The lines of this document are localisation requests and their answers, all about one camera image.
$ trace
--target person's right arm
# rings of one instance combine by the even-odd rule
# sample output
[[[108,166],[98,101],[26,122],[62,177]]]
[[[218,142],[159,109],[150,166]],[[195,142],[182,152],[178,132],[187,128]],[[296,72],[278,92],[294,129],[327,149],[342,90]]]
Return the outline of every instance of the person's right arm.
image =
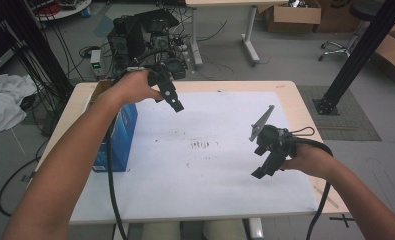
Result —
[[[283,169],[296,169],[331,183],[366,239],[395,239],[395,214],[345,165],[321,149],[298,145],[297,157]]]

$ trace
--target hand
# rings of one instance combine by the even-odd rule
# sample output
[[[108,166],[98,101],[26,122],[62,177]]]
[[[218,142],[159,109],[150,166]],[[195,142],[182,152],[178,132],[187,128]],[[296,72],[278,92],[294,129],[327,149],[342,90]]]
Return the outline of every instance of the hand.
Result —
[[[130,72],[105,93],[115,96],[120,105],[140,102],[146,98],[163,100],[162,94],[148,85],[147,77],[147,70]]]
[[[281,169],[296,169],[308,175],[328,180],[335,169],[340,166],[340,162],[322,149],[307,144],[297,144],[297,156],[286,160]]]

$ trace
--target office chair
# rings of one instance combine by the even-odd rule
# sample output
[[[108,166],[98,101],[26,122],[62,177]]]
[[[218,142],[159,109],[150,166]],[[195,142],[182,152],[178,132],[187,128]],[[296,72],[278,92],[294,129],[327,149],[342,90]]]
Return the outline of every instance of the office chair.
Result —
[[[376,2],[374,0],[362,0],[352,4],[350,6],[350,13],[354,17],[362,21],[360,22],[359,26],[357,27],[356,31],[353,33],[353,36],[350,38],[346,46],[331,40],[322,44],[321,45],[322,49],[325,49],[330,44],[338,47],[338,49],[334,51],[324,52],[319,57],[319,61],[322,61],[324,56],[335,54],[335,53],[344,53],[347,55],[347,57],[349,57],[354,47],[357,44],[358,38],[363,34],[363,30],[365,29],[364,26],[366,24],[369,24],[369,22],[371,22],[375,18],[381,6],[382,6],[381,2]]]

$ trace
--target person's leg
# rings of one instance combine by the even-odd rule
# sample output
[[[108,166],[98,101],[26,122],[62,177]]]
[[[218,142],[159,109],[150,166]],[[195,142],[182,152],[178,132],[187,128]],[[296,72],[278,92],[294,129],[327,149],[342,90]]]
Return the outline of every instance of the person's leg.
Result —
[[[179,222],[144,223],[142,240],[180,240]]]
[[[203,234],[207,240],[247,240],[242,219],[205,221]]]

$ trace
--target gray floor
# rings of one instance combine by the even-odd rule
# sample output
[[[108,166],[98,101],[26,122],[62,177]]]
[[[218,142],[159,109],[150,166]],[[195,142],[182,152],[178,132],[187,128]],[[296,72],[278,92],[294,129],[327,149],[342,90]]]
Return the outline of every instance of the gray floor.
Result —
[[[85,46],[101,45],[103,38],[95,37],[93,31],[107,11],[104,4],[93,4],[94,15],[82,18],[71,16],[57,21],[68,43],[75,62],[80,61],[77,52]],[[240,33],[244,33],[246,22],[234,19],[227,8],[219,8],[220,20],[228,20],[224,31],[213,39],[200,43],[205,65],[195,71],[190,61],[189,80],[292,80],[298,85],[329,86],[345,62],[344,56],[318,57],[323,50],[320,45],[335,39],[345,43],[349,34],[273,34],[267,33],[262,21],[256,20],[252,42],[265,64],[251,67],[244,51]],[[45,30],[50,45],[62,66],[66,59],[60,43],[54,36],[50,23]],[[216,32],[220,24],[216,21],[199,23],[199,36]],[[92,70],[87,63],[79,66],[81,75],[92,80]],[[25,70],[16,59],[8,62],[0,73],[25,75]],[[369,120],[377,130],[381,142],[326,141],[335,156],[353,169],[365,183],[395,212],[395,83],[369,63],[363,68],[350,87]],[[5,180],[21,165],[35,157],[38,147],[46,140],[39,130],[31,125],[18,125],[0,132],[0,188]],[[12,211],[21,198],[26,183],[22,175],[29,174],[34,165],[22,171],[3,195],[3,206]],[[331,221],[323,215],[313,232],[313,239],[362,239],[354,222],[347,228],[343,221]],[[263,219],[266,239],[304,239],[311,216],[276,217]],[[0,238],[8,218],[0,213]],[[200,222],[188,222],[182,229],[184,239],[201,239]],[[138,239],[140,224],[131,228],[131,239]],[[112,225],[72,226],[69,239],[110,239]]]

